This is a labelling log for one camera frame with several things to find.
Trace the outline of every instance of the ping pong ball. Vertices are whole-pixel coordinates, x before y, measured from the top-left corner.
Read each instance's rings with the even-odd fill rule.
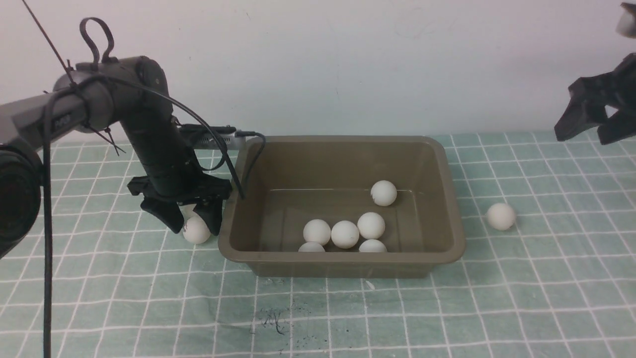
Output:
[[[210,235],[210,229],[207,228],[203,219],[198,216],[189,218],[183,225],[183,237],[195,245],[206,242]]]
[[[315,242],[324,246],[331,237],[331,228],[327,222],[316,218],[305,224],[303,237],[307,242]]]
[[[357,226],[351,221],[341,221],[331,229],[331,241],[340,248],[352,248],[360,238]]]
[[[370,239],[360,245],[360,252],[386,252],[387,247],[381,241]]]
[[[376,205],[389,206],[398,197],[398,190],[388,180],[380,180],[371,187],[371,198]]]
[[[386,225],[378,213],[369,212],[358,219],[358,231],[365,239],[379,239],[384,233]]]
[[[324,252],[324,247],[317,242],[309,241],[302,244],[298,252]]]
[[[497,203],[488,209],[486,213],[488,223],[497,230],[508,230],[515,224],[516,213],[512,206],[504,203]]]

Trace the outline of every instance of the black wire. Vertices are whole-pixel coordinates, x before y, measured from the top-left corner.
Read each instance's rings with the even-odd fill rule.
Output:
[[[42,27],[42,25],[39,23],[38,18],[36,17],[36,15],[33,13],[33,11],[31,11],[31,8],[29,7],[29,4],[27,4],[26,0],[22,0],[22,3],[27,8],[27,11],[29,12],[29,14],[31,14],[31,17],[33,18],[33,21],[36,22],[36,25],[38,26],[40,32],[42,32],[42,35],[44,35],[44,37],[46,38],[46,42],[48,42],[48,45],[51,46],[51,49],[53,50],[53,52],[55,52],[55,56],[57,57],[58,61],[60,61],[60,63],[62,64],[62,68],[64,68],[64,71],[66,72],[66,75],[69,77],[69,81],[71,81],[71,84],[75,84],[75,81],[73,81],[73,77],[71,76],[71,69],[69,69],[70,66],[67,67],[64,64],[64,60],[62,60],[62,56],[60,56],[60,53],[57,52],[57,49],[55,48],[55,46],[53,46],[53,42],[51,41],[51,39],[46,34],[46,31],[44,31],[44,27]]]
[[[53,93],[44,108],[44,130],[42,133],[43,152],[43,191],[44,191],[44,328],[43,350],[44,358],[51,357],[51,321],[53,297],[53,215],[51,204],[51,122],[53,121],[53,106],[58,99],[71,95],[81,88],[102,79],[102,75],[95,75],[81,82]]]
[[[258,148],[258,151],[254,155],[254,159],[252,159],[252,162],[249,164],[249,167],[247,167],[247,171],[245,172],[245,180],[243,181],[243,183],[244,183],[244,187],[248,188],[249,175],[252,173],[252,169],[254,169],[256,160],[261,155],[261,153],[263,153],[263,150],[265,149],[265,145],[267,144],[267,139],[265,138],[264,135],[262,135],[259,132],[237,131],[236,135],[241,137],[255,136],[255,137],[261,138],[261,147]]]
[[[237,175],[236,169],[234,168],[234,165],[232,164],[232,161],[230,160],[230,155],[228,154],[227,145],[225,144],[225,142],[223,141],[223,139],[221,138],[219,133],[217,131],[215,131],[213,128],[211,128],[210,125],[206,121],[203,120],[203,118],[201,118],[193,110],[189,109],[185,104],[183,104],[183,103],[177,101],[176,99],[174,99],[174,98],[172,98],[170,96],[167,96],[167,95],[165,95],[165,94],[163,94],[163,93],[161,93],[161,92],[159,92],[159,91],[157,91],[155,89],[152,89],[152,88],[144,86],[144,85],[139,85],[139,84],[134,83],[134,82],[130,82],[130,81],[122,80],[122,79],[119,79],[119,78],[115,78],[115,77],[107,76],[106,78],[108,80],[111,80],[112,82],[120,83],[122,85],[126,85],[126,86],[129,86],[129,87],[133,87],[133,88],[137,88],[137,89],[141,89],[141,90],[145,90],[146,92],[150,92],[150,93],[152,93],[154,95],[157,95],[157,96],[159,96],[159,97],[161,97],[163,99],[166,99],[166,100],[170,101],[172,104],[174,104],[175,106],[177,106],[180,109],[182,109],[183,111],[185,111],[190,116],[192,116],[192,118],[194,118],[197,122],[199,122],[199,124],[204,126],[207,129],[207,131],[210,132],[210,134],[212,135],[212,139],[216,143],[217,147],[219,147],[219,150],[221,151],[222,158],[227,163],[228,169],[230,170],[230,174],[232,175],[232,180],[234,181],[234,184],[237,186],[238,194],[241,196],[241,199],[245,199],[245,191],[243,190],[243,186],[240,183],[239,176]]]

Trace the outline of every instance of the white wall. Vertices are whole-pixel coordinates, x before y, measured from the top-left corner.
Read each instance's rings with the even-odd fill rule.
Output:
[[[618,0],[30,3],[73,63],[90,59],[79,21],[103,18],[113,55],[157,60],[209,123],[265,134],[547,130],[572,81],[636,45]],[[0,14],[0,102],[50,89],[62,69],[21,2]]]

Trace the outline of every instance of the plastic tub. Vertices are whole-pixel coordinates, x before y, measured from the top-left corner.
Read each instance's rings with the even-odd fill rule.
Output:
[[[254,157],[248,141],[237,172]],[[388,180],[395,203],[377,206],[371,186]],[[368,211],[386,222],[387,253],[342,250],[298,252],[303,228],[320,218],[333,226],[356,223]],[[245,200],[226,202],[219,249],[259,276],[421,278],[438,264],[458,260],[466,237],[444,148],[422,136],[280,136],[268,143],[252,170]]]

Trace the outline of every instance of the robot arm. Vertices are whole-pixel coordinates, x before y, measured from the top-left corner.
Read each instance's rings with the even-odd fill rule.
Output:
[[[616,30],[634,38],[636,5],[623,3],[621,6],[625,13]],[[636,135],[636,53],[625,57],[613,71],[581,77],[568,89],[570,103],[556,123],[557,140],[569,140],[594,127],[598,127],[598,138],[603,145]],[[617,112],[608,117],[606,106]]]
[[[145,89],[168,95],[163,70],[147,57],[95,64],[80,63],[71,71],[80,87],[53,106],[51,137],[72,130],[101,131],[119,122],[146,176],[128,184],[132,195],[143,194],[141,208],[178,233],[184,223],[180,204],[196,204],[195,212],[213,234],[221,227],[222,204],[232,191],[229,180],[203,172],[194,148],[215,148],[200,125],[186,125],[183,134],[172,116],[172,103]],[[61,77],[55,91],[71,81]],[[0,257],[30,230],[40,207],[44,108],[55,92],[0,106]],[[228,143],[244,143],[232,127],[218,128]]]

